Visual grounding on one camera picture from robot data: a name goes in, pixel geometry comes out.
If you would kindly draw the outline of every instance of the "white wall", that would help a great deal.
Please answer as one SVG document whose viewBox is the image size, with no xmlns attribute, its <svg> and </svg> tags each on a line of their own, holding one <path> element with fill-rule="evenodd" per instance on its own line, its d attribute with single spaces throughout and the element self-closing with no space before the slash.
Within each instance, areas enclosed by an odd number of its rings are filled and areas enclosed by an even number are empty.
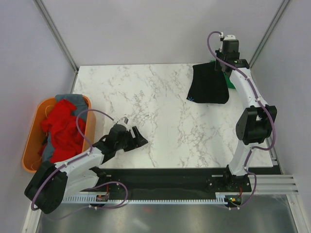
<svg viewBox="0 0 311 233">
<path fill-rule="evenodd" d="M 36 106 L 74 78 L 32 0 L 0 2 L 0 232 L 21 232 L 32 177 L 21 158 Z"/>
<path fill-rule="evenodd" d="M 205 63 L 234 33 L 251 59 L 281 0 L 42 0 L 76 64 Z M 217 36 L 212 48 L 219 46 Z"/>
<path fill-rule="evenodd" d="M 276 149 L 296 178 L 311 219 L 311 1 L 292 1 L 253 72 L 262 95 L 278 110 Z"/>
</svg>

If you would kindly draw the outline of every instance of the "marble tabletop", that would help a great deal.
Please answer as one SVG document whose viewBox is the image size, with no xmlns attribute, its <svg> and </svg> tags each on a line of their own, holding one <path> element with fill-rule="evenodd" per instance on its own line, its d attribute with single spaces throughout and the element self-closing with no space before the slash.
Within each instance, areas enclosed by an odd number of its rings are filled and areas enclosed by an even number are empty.
<svg viewBox="0 0 311 233">
<path fill-rule="evenodd" d="M 226 104 L 186 100 L 193 64 L 84 66 L 74 93 L 90 98 L 92 108 L 114 119 L 127 116 L 149 141 L 102 165 L 114 168 L 225 167 L 238 139 L 235 125 L 243 108 L 236 90 Z M 96 113 L 95 140 L 113 122 Z M 268 151 L 255 151 L 250 166 L 272 166 Z"/>
</svg>

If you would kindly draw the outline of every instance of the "marble pattern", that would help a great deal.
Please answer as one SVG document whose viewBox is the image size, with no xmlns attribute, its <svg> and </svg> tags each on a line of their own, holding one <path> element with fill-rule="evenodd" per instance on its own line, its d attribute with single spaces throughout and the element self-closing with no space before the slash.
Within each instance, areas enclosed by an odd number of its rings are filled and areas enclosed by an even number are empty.
<svg viewBox="0 0 311 233">
<path fill-rule="evenodd" d="M 192 64 L 80 67 L 74 93 L 115 119 L 127 116 L 149 144 L 124 153 L 103 167 L 224 167 L 238 139 L 235 125 L 243 108 L 236 90 L 226 104 L 186 100 Z M 96 114 L 95 139 L 113 122 Z M 250 166 L 272 166 L 269 152 L 256 151 Z"/>
</svg>

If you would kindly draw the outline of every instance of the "pile of clothes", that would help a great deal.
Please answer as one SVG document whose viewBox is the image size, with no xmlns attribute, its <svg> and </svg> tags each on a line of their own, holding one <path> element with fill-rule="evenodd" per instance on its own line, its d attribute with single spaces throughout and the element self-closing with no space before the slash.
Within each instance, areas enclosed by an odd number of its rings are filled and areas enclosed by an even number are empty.
<svg viewBox="0 0 311 233">
<path fill-rule="evenodd" d="M 55 96 L 56 105 L 47 119 L 41 122 L 41 127 L 47 133 L 38 152 L 42 161 L 56 163 L 72 158 L 82 152 L 83 137 L 76 127 L 76 118 L 88 106 L 82 95 L 64 94 Z M 79 127 L 84 133 L 86 128 L 87 112 L 81 114 L 78 120 Z"/>
</svg>

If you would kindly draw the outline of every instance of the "gray cloth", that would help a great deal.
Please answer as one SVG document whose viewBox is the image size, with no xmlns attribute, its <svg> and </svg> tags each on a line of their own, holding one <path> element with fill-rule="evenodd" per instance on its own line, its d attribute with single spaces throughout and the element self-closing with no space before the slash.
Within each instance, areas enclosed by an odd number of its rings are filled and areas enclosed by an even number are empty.
<svg viewBox="0 0 311 233">
<path fill-rule="evenodd" d="M 73 103 L 74 106 L 77 107 L 77 110 L 73 112 L 73 115 L 76 117 L 80 112 L 83 110 L 88 109 L 88 106 L 83 98 L 82 95 L 80 94 L 64 94 L 64 95 L 56 95 L 55 96 L 56 102 L 59 102 L 61 100 L 68 100 L 69 102 Z M 82 120 L 86 122 L 87 118 L 87 112 L 82 113 L 81 115 Z"/>
<path fill-rule="evenodd" d="M 78 114 L 80 112 L 82 112 L 83 110 L 88 109 L 88 106 L 87 106 L 83 96 L 79 95 L 79 94 L 56 95 L 55 99 L 56 99 L 56 102 L 59 102 L 61 100 L 68 100 L 74 106 L 76 106 L 77 109 L 73 112 L 74 116 L 78 116 Z M 84 122 L 86 122 L 86 118 L 87 118 L 87 112 L 82 113 L 81 114 L 81 119 L 84 120 Z M 49 134 L 48 143 L 47 143 L 47 145 L 44 148 L 43 153 L 42 153 L 42 161 L 43 162 L 49 161 L 52 158 L 54 151 L 55 151 L 55 148 L 52 145 L 51 135 Z"/>
</svg>

